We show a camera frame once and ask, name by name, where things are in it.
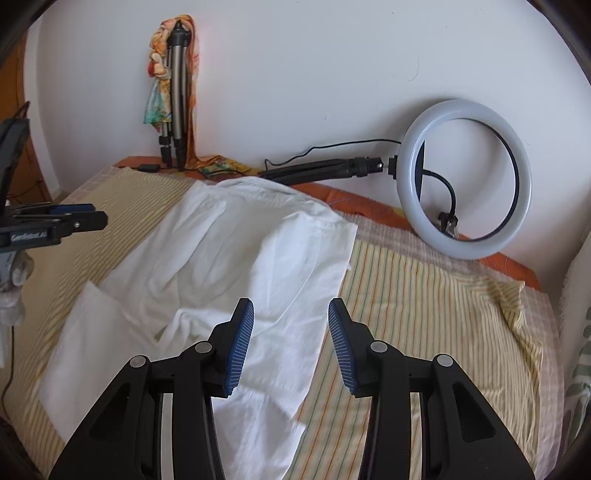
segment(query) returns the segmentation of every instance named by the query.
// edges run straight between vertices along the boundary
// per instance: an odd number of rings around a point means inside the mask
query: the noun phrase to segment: white towel
[[[280,479],[355,233],[322,202],[270,181],[197,182],[100,288],[86,285],[66,320],[40,388],[60,436],[129,358],[178,355],[248,297],[255,324],[237,396],[214,402],[218,438],[231,440],[220,453],[229,479]]]
[[[583,427],[591,400],[591,234],[570,264],[560,298],[564,365],[563,455]]]

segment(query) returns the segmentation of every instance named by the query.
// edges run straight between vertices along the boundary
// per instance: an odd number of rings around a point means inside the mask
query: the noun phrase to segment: bed
[[[132,158],[120,166],[145,161]],[[107,229],[32,252],[35,272],[23,289],[27,320],[15,331],[14,380],[6,404],[22,444],[44,476],[63,442],[37,390],[78,292],[86,280],[100,282],[125,258],[192,181],[106,168],[66,202],[90,202],[105,210]],[[504,420],[537,478],[544,478],[560,448],[564,387],[557,324],[535,275],[503,255],[479,262],[439,254],[411,233],[403,215],[391,207],[316,184],[298,189],[358,225],[351,270],[341,289],[353,318],[407,355],[430,359],[438,349],[452,354]],[[446,314],[437,307],[440,301],[449,306]],[[433,308],[423,308],[427,304]],[[462,306],[454,310],[452,304]],[[483,313],[482,306],[490,312]],[[481,329],[484,323],[494,328]],[[285,476],[289,480],[356,478],[361,463],[369,403],[346,393],[328,338],[298,412],[307,429]],[[489,355],[478,355],[481,351]],[[493,381],[487,370],[501,376]],[[417,405],[413,399],[413,432],[420,431]],[[411,478],[420,477],[420,452],[420,435],[413,433]]]

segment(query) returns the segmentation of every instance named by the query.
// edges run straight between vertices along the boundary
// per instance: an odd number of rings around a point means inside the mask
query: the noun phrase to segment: wooden cabinet
[[[10,118],[25,102],[23,64],[25,37],[12,51],[0,69],[0,120]],[[31,139],[18,163],[10,185],[9,200],[14,203],[47,202],[51,200]]]

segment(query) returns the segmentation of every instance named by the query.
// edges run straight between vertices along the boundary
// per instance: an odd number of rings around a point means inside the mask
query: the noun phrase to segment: tripod leg
[[[181,101],[183,107],[183,133],[189,131],[189,69],[187,68],[187,47],[183,47],[183,68],[181,77]]]
[[[177,154],[177,167],[179,171],[184,170],[187,161],[187,136],[185,134],[186,127],[184,126],[185,112],[183,110],[183,79],[186,82],[183,50],[188,45],[187,38],[190,38],[190,33],[178,21],[168,41],[171,53],[170,66],[172,73],[170,98],[173,110],[173,143]]]
[[[164,59],[164,66],[170,67],[170,48],[166,58]],[[158,139],[160,143],[160,154],[162,156],[162,163],[166,165],[166,168],[173,168],[173,156],[170,149],[170,123],[161,123],[161,134]]]

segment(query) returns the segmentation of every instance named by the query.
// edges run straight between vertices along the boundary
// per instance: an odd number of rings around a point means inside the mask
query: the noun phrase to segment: power cord
[[[389,142],[389,143],[396,143],[397,145],[400,145],[402,143],[402,142],[399,142],[398,140],[392,140],[390,138],[371,138],[369,140],[354,140],[351,142],[341,142],[341,143],[333,143],[330,145],[310,147],[305,153],[302,153],[300,155],[296,155],[295,157],[291,157],[289,160],[285,160],[282,162],[273,163],[271,160],[266,158],[265,159],[265,170],[269,170],[269,165],[271,165],[273,167],[282,167],[283,165],[287,165],[288,163],[290,163],[298,158],[307,157],[310,154],[310,152],[312,152],[314,150],[323,150],[325,148],[336,148],[336,147],[344,147],[345,145],[358,145],[358,144],[363,144],[363,143],[376,143],[376,142]]]
[[[220,175],[220,174],[224,174],[224,173],[237,173],[239,175],[242,175],[243,177],[246,177],[246,173],[244,173],[243,171],[240,170],[235,170],[234,168],[220,168],[219,170],[214,170],[211,172],[204,172],[202,168],[185,168],[184,171],[196,171],[199,172],[201,175],[203,175],[206,179],[215,175]]]
[[[6,393],[8,391],[8,388],[10,387],[10,385],[12,384],[12,379],[14,378],[14,327],[11,326],[10,327],[10,373],[8,375],[8,382],[6,383],[6,385],[4,385],[4,388],[2,389],[2,409],[4,411],[4,414],[6,415],[6,418],[8,421],[10,421],[10,417],[8,416],[8,412],[6,410],[6,405],[4,404],[4,398],[6,397]]]
[[[37,180],[37,181],[35,182],[35,185],[33,185],[31,188],[29,188],[29,189],[25,190],[25,191],[24,191],[24,192],[22,192],[22,193],[9,193],[9,194],[8,194],[8,199],[9,199],[9,200],[14,200],[14,201],[16,201],[16,203],[22,203],[22,202],[20,202],[20,201],[19,201],[19,199],[18,199],[18,198],[19,198],[19,197],[22,197],[23,195],[26,195],[27,193],[29,193],[29,192],[31,192],[31,191],[33,191],[33,190],[34,190],[34,189],[36,189],[36,188],[37,188],[37,187],[38,187],[40,184],[41,184],[41,180]]]
[[[295,156],[289,158],[288,160],[285,160],[282,162],[274,163],[271,160],[269,160],[268,158],[266,158],[265,159],[265,171],[269,170],[269,165],[271,165],[273,167],[282,167],[283,165],[287,165],[288,163],[291,163],[292,161],[294,161],[298,158],[304,158],[304,157],[308,156],[314,150],[324,150],[326,148],[343,147],[345,145],[358,145],[358,144],[375,143],[375,142],[388,142],[388,143],[394,143],[394,144],[398,144],[398,145],[401,144],[401,142],[399,142],[398,140],[392,140],[391,138],[371,138],[369,140],[354,140],[354,141],[349,141],[349,142],[334,143],[334,144],[330,144],[330,145],[314,146],[314,147],[310,147],[306,152],[299,154],[299,155],[295,155]],[[425,175],[426,177],[432,177],[436,180],[439,180],[448,189],[449,195],[452,198],[452,206],[449,210],[449,213],[442,212],[439,215],[440,230],[443,233],[448,233],[449,231],[453,231],[453,229],[455,229],[455,227],[457,226],[457,218],[456,218],[456,192],[454,192],[452,184],[449,183],[447,181],[447,179],[445,179],[443,176],[439,175],[439,173],[436,173],[431,170],[423,169],[423,175]]]
[[[10,127],[13,126],[14,122],[16,122],[17,120],[19,120],[21,118],[25,118],[25,116],[27,115],[27,112],[29,110],[29,105],[30,104],[31,104],[31,102],[25,102],[25,103],[23,103],[17,109],[17,111],[14,112],[14,114],[10,117],[11,122],[7,125],[6,130],[2,134],[2,138],[0,138],[0,145],[2,145],[2,143],[4,143],[4,140],[6,140],[6,136],[8,135],[8,132],[10,131]]]

